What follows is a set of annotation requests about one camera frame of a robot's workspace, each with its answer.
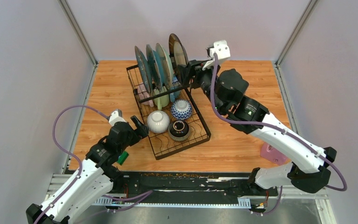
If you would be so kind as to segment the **blue butterfly mug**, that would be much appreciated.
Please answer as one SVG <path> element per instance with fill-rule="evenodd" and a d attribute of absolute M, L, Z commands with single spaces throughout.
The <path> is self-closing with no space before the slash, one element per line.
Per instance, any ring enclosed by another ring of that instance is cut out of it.
<path fill-rule="evenodd" d="M 178 79 L 176 78 L 175 75 L 173 75 L 172 77 L 172 82 L 171 82 L 171 86 L 170 86 L 170 89 L 169 90 L 174 90 L 174 89 L 177 89 L 181 87 L 181 84 L 180 82 L 178 81 Z M 180 95 L 180 91 L 175 91 L 175 92 L 171 92 L 169 94 L 169 97 L 170 97 L 170 102 L 171 103 L 174 103 L 175 100 L 179 97 Z"/>

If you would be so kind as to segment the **white ribbed bowl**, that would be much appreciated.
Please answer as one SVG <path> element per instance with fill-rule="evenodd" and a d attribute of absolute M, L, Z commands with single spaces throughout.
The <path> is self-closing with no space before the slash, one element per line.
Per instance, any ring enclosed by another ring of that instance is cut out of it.
<path fill-rule="evenodd" d="M 153 111 L 147 117 L 147 126 L 153 133 L 164 133 L 168 130 L 170 118 L 164 111 Z"/>

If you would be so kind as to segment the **black rimmed white plate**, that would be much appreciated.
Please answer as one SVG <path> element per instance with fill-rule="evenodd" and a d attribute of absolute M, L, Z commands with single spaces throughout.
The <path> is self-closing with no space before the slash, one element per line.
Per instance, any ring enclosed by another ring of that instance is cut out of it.
<path fill-rule="evenodd" d="M 188 63 L 188 56 L 180 39 L 174 33 L 171 33 L 169 36 L 169 53 L 175 75 L 178 81 L 182 84 L 184 78 L 180 73 L 179 65 L 186 66 Z"/>

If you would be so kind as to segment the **light blue scalloped plate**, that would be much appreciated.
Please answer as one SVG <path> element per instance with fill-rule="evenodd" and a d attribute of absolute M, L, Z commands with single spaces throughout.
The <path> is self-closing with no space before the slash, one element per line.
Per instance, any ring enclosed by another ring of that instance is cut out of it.
<path fill-rule="evenodd" d="M 167 90 L 171 90 L 173 88 L 174 75 L 171 59 L 167 50 L 160 43 L 156 44 L 156 52 L 158 53 L 164 71 L 164 84 L 166 85 Z"/>

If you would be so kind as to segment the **black wire dish rack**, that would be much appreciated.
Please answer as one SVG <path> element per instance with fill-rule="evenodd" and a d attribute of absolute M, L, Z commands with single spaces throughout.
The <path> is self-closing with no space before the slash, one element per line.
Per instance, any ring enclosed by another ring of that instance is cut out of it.
<path fill-rule="evenodd" d="M 158 108 L 156 106 L 151 107 L 141 103 L 139 95 L 142 93 L 140 89 L 142 79 L 138 65 L 135 64 L 133 66 L 127 67 L 126 71 L 132 87 L 135 101 L 138 106 L 138 110 L 142 117 L 142 121 L 146 123 L 149 114 L 153 111 L 156 111 Z M 186 119 L 186 123 L 189 126 L 190 135 L 183 141 L 175 141 L 169 136 L 168 131 L 165 131 L 164 133 L 149 132 L 149 143 L 156 160 L 160 160 L 181 151 L 190 149 L 209 141 L 211 138 L 211 132 L 194 99 L 191 96 L 191 92 L 186 88 L 180 89 L 179 99 L 188 101 L 192 107 L 192 114 L 188 119 Z"/>

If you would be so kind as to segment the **dark teal scalloped plate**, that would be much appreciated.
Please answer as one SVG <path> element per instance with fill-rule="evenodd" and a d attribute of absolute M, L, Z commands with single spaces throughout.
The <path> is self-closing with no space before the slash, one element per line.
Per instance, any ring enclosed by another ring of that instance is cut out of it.
<path fill-rule="evenodd" d="M 146 56 L 151 71 L 152 80 L 154 81 L 156 88 L 161 91 L 163 89 L 163 82 L 160 75 L 160 71 L 162 70 L 161 62 L 159 62 L 159 56 L 157 52 L 151 47 L 150 44 L 146 45 Z"/>

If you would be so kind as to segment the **light green mug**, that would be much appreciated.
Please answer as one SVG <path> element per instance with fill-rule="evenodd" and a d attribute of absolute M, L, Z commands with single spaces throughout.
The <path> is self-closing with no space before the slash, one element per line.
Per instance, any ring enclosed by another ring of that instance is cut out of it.
<path fill-rule="evenodd" d="M 154 95 L 158 95 L 158 94 L 167 92 L 167 89 L 165 86 L 163 86 L 163 89 L 161 91 L 158 88 L 154 88 L 153 92 L 154 92 Z M 158 110 L 162 110 L 164 107 L 168 106 L 169 103 L 170 103 L 169 94 L 165 94 L 161 97 L 154 98 L 154 104 L 156 105 Z"/>

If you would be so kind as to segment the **dark brown speckled bowl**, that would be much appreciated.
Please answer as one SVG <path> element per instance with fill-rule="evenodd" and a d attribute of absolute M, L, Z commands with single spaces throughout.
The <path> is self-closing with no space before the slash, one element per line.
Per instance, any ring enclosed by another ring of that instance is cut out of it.
<path fill-rule="evenodd" d="M 176 120 L 168 126 L 168 135 L 174 141 L 185 141 L 190 137 L 190 134 L 190 127 L 184 120 Z"/>

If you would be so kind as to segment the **pink ceramic mug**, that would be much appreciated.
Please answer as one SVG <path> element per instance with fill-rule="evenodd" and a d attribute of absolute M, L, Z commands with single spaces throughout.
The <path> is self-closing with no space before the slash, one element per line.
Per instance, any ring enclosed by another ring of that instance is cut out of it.
<path fill-rule="evenodd" d="M 150 97 L 150 94 L 146 91 L 146 88 L 145 88 L 143 83 L 141 83 L 138 86 L 137 91 L 138 91 L 138 97 L 139 97 L 140 100 L 143 100 L 145 98 Z M 142 102 L 142 104 L 143 105 L 148 105 L 149 107 L 154 107 L 153 100 L 148 100 L 148 101 Z"/>

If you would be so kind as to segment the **white black bowl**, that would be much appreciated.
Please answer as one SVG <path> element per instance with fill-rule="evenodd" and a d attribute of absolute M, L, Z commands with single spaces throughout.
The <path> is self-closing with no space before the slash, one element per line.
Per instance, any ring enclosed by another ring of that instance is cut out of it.
<path fill-rule="evenodd" d="M 191 117 L 193 108 L 188 100 L 176 100 L 171 106 L 171 115 L 176 120 L 186 120 Z"/>

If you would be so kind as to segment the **grey blue blossom plate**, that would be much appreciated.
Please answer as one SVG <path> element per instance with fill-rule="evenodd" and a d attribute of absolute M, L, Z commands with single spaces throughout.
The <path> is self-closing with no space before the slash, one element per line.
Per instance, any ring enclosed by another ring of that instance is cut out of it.
<path fill-rule="evenodd" d="M 146 91 L 153 93 L 152 78 L 147 59 L 138 46 L 134 47 L 138 68 Z"/>

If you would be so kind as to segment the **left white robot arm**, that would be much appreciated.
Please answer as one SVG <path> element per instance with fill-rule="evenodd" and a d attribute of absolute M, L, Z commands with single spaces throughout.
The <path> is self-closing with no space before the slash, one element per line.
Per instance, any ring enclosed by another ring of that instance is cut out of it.
<path fill-rule="evenodd" d="M 133 129 L 116 112 L 109 117 L 108 135 L 94 144 L 78 170 L 40 205 L 31 204 L 26 210 L 30 224 L 72 224 L 97 199 L 108 192 L 118 193 L 124 188 L 123 175 L 113 163 L 149 134 L 148 126 L 136 116 L 131 117 Z"/>

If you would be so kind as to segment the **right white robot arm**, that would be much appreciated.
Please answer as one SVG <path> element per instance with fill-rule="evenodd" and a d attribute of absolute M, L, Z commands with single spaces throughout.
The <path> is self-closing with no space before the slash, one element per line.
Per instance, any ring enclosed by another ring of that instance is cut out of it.
<path fill-rule="evenodd" d="M 292 185 L 304 192 L 316 193 L 328 187 L 336 150 L 306 141 L 281 123 L 268 108 L 246 96 L 249 84 L 235 69 L 215 75 L 220 67 L 204 69 L 205 64 L 197 60 L 175 64 L 180 83 L 201 88 L 223 121 L 263 140 L 290 160 L 274 168 L 254 168 L 247 182 L 249 192 L 259 195 L 271 187 Z"/>

